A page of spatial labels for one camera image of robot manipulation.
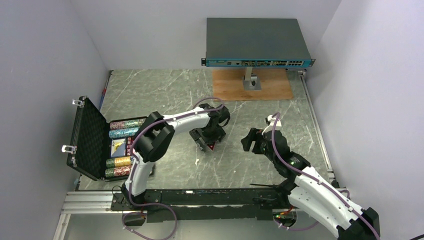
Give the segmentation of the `red triangular all-in marker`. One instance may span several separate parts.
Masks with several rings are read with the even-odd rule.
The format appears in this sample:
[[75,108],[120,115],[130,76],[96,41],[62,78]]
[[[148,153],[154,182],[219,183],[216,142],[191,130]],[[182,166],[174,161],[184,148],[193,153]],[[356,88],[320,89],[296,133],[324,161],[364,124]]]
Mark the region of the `red triangular all-in marker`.
[[207,147],[208,147],[211,151],[213,151],[213,150],[214,150],[215,145],[216,145],[216,143],[215,143],[215,142],[213,142],[213,143],[207,143],[207,144],[206,144],[206,146],[207,146]]

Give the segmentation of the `black aluminium poker case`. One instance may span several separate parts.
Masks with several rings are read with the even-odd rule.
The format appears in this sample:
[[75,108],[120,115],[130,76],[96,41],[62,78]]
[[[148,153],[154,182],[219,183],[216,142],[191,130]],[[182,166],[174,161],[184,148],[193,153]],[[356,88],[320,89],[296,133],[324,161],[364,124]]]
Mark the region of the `black aluminium poker case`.
[[75,120],[69,145],[62,146],[66,153],[66,164],[83,176],[94,181],[113,182],[125,180],[127,176],[106,178],[106,160],[111,158],[109,138],[110,122],[146,119],[146,116],[107,121],[100,110],[87,96],[73,99],[76,106]]

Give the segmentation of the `red playing card deck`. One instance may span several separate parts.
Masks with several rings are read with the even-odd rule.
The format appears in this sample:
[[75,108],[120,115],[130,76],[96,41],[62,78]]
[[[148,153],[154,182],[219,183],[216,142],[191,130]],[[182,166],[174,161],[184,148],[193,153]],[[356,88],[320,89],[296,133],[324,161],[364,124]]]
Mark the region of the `red playing card deck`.
[[128,157],[131,155],[131,145],[133,143],[132,137],[118,138],[111,141],[110,157],[120,158]]

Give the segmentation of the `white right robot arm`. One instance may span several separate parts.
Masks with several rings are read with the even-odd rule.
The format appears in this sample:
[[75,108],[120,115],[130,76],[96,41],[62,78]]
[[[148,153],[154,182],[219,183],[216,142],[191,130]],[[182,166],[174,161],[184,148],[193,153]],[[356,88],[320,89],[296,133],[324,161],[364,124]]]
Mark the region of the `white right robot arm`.
[[278,130],[251,128],[241,139],[245,152],[266,156],[285,178],[274,189],[276,203],[304,211],[339,240],[380,239],[379,215],[364,209],[329,184],[300,154],[290,150]]

